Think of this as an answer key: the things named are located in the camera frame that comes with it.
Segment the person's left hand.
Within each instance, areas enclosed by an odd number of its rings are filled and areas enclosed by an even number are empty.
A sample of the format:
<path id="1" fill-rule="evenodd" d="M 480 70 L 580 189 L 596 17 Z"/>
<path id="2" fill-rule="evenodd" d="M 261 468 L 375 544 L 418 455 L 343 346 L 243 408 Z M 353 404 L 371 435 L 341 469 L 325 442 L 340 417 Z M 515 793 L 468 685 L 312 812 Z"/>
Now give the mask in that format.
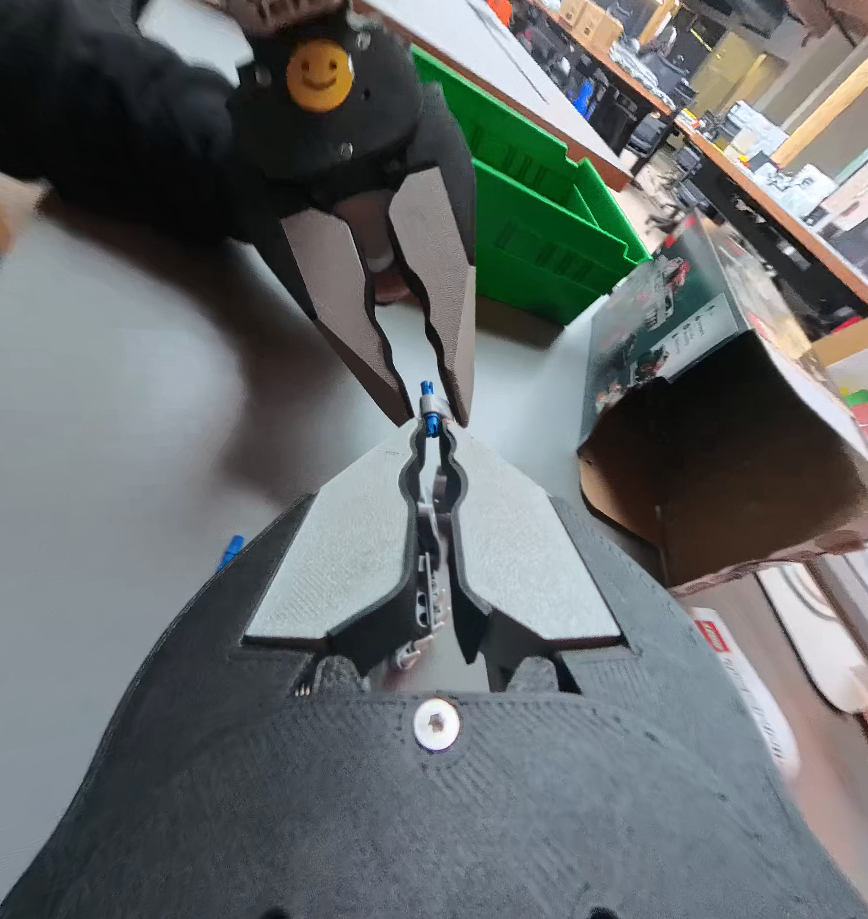
<path id="1" fill-rule="evenodd" d="M 336 202 L 333 208 L 333 213 L 348 224 L 356 246 L 363 254 L 377 305 L 414 301 L 396 265 L 387 228 L 392 198 L 391 190 L 366 191 Z"/>

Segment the framed instruction sheet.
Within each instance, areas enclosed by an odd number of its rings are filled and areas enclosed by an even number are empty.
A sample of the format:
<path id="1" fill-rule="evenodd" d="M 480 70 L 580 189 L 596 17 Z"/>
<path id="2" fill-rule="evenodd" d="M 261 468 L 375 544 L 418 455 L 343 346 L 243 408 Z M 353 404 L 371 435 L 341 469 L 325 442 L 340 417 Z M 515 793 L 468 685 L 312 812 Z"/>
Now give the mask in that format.
<path id="1" fill-rule="evenodd" d="M 851 320 L 812 345 L 868 437 L 868 318 Z"/>

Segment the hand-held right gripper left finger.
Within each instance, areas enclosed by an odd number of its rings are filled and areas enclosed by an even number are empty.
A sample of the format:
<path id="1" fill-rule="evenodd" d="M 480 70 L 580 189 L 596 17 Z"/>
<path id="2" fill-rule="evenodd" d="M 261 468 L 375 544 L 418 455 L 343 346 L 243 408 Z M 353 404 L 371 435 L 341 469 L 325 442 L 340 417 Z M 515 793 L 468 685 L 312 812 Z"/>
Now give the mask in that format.
<path id="1" fill-rule="evenodd" d="M 422 635 L 417 500 L 425 441 L 422 422 L 406 423 L 320 489 L 245 643 L 341 656 L 366 676 Z"/>

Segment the printed cardboard lego box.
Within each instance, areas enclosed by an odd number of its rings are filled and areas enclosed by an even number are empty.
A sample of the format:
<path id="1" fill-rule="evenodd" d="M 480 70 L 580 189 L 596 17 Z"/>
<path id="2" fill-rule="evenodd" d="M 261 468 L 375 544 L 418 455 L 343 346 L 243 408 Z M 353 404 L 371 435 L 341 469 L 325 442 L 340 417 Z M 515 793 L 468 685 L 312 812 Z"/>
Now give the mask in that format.
<path id="1" fill-rule="evenodd" d="M 868 435 L 759 260 L 693 213 L 592 315 L 591 512 L 697 593 L 868 544 Z"/>

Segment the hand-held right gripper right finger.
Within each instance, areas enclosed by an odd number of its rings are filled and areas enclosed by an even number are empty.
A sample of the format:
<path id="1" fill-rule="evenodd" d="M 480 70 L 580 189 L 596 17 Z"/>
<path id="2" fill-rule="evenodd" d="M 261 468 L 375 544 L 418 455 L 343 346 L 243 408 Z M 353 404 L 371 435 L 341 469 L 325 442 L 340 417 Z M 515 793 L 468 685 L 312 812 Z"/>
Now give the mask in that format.
<path id="1" fill-rule="evenodd" d="M 547 492 L 457 424 L 440 436 L 451 612 L 464 659 L 519 665 L 623 633 Z"/>

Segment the grey lego claw assembly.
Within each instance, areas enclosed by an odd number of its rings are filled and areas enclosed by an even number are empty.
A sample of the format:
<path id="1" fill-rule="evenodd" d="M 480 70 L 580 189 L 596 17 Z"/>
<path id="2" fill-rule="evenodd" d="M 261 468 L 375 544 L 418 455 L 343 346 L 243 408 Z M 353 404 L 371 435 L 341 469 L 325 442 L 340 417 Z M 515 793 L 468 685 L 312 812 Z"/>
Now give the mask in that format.
<path id="1" fill-rule="evenodd" d="M 432 381 L 420 384 L 419 414 L 426 435 L 426 458 L 437 461 L 430 482 L 422 484 L 417 499 L 418 565 L 416 620 L 421 637 L 398 648 L 390 669 L 408 672 L 426 654 L 451 618 L 449 550 L 451 523 L 446 504 L 447 476 L 440 463 L 441 441 L 452 419 L 448 403 L 436 393 Z"/>

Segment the green plastic bin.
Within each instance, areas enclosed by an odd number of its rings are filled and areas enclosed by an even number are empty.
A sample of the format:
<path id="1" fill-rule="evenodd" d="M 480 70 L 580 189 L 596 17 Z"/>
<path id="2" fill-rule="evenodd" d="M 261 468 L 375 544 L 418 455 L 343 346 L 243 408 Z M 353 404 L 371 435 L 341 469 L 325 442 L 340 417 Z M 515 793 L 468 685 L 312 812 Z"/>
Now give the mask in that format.
<path id="1" fill-rule="evenodd" d="M 418 46 L 473 157 L 479 295 L 568 325 L 651 259 L 588 159 Z"/>

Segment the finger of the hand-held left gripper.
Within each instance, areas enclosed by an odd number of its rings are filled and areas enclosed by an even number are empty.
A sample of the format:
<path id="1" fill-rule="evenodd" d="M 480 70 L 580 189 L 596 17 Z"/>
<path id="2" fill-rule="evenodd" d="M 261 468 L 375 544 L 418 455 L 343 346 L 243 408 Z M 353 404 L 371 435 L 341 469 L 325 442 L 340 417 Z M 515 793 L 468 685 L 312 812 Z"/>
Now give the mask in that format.
<path id="1" fill-rule="evenodd" d="M 475 383 L 476 268 L 440 167 L 406 175 L 386 222 L 398 267 L 421 303 L 452 418 L 467 427 Z"/>
<path id="2" fill-rule="evenodd" d="M 371 275 L 348 224 L 309 209 L 280 223 L 313 324 L 377 407 L 396 426 L 415 413 L 376 320 Z"/>

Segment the person's left forearm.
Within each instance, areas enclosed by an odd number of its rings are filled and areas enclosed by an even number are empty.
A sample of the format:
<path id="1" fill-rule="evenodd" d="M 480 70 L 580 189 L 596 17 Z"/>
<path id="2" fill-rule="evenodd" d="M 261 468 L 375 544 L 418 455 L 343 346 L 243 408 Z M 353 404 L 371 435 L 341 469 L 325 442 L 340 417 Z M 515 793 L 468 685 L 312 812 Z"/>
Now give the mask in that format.
<path id="1" fill-rule="evenodd" d="M 137 5 L 0 1 L 0 173 L 185 241 L 246 243 L 233 87 L 145 37 Z"/>

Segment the grey background table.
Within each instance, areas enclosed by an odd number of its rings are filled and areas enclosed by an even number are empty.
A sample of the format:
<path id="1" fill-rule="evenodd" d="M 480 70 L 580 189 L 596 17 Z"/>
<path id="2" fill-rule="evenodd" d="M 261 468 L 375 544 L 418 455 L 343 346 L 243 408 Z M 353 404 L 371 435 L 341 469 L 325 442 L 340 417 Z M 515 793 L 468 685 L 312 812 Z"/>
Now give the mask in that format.
<path id="1" fill-rule="evenodd" d="M 588 159 L 611 190 L 623 191 L 631 183 L 621 156 L 578 113 L 486 2 L 355 1 L 353 6 L 555 136 L 570 159 Z"/>

